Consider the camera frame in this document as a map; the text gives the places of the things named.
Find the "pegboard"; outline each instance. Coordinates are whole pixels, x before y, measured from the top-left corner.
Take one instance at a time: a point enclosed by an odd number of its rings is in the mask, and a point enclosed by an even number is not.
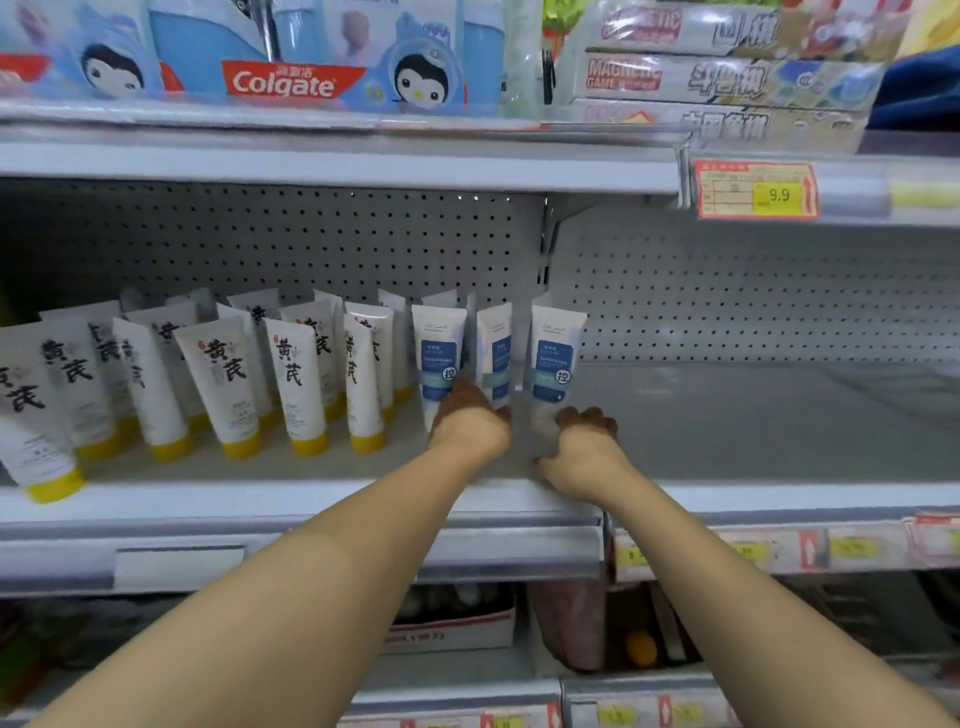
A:
[[[698,221],[640,200],[561,223],[555,305],[587,362],[960,358],[960,234]]]
[[[536,195],[240,184],[0,184],[2,272],[23,308],[115,298],[153,304],[201,285],[215,295],[313,288],[376,301],[472,287],[481,306],[529,301],[540,284]]]

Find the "yellow price sticker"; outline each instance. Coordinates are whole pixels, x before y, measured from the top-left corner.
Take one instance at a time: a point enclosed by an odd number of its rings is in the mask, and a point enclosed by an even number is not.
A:
[[[859,536],[830,539],[830,556],[838,559],[876,559],[879,553],[880,547],[876,539]]]

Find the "blue label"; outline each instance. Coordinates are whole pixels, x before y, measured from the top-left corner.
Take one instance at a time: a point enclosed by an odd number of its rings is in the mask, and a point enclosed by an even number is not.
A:
[[[537,361],[533,372],[534,398],[559,402],[566,396],[573,375],[573,347],[553,341],[541,341],[537,346]]]
[[[457,378],[457,345],[452,341],[420,342],[420,386],[425,400],[440,401]]]

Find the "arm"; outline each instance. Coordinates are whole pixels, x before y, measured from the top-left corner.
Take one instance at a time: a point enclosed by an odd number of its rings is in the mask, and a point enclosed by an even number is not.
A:
[[[333,726],[454,501],[509,445],[499,414],[458,382],[427,452],[190,596],[32,726]]]
[[[650,563],[744,725],[956,726],[928,692],[757,569],[638,473],[596,407],[557,418],[540,461],[559,490],[610,511]]]

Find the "price tag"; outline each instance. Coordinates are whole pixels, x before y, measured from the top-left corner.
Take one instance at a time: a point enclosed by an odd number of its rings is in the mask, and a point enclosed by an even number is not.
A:
[[[693,174],[702,218],[820,217],[820,193],[810,164],[698,159]]]

